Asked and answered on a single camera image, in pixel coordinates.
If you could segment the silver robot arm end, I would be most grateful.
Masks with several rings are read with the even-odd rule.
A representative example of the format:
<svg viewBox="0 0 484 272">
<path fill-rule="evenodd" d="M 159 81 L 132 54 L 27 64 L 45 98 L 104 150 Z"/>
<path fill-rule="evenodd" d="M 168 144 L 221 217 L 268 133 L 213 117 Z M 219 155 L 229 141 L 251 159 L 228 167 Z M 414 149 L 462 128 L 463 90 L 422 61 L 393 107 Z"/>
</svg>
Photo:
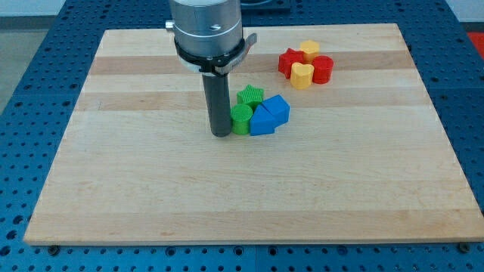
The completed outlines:
<svg viewBox="0 0 484 272">
<path fill-rule="evenodd" d="M 239 0 L 169 0 L 175 41 L 197 57 L 218 57 L 239 44 L 243 34 Z"/>
</svg>

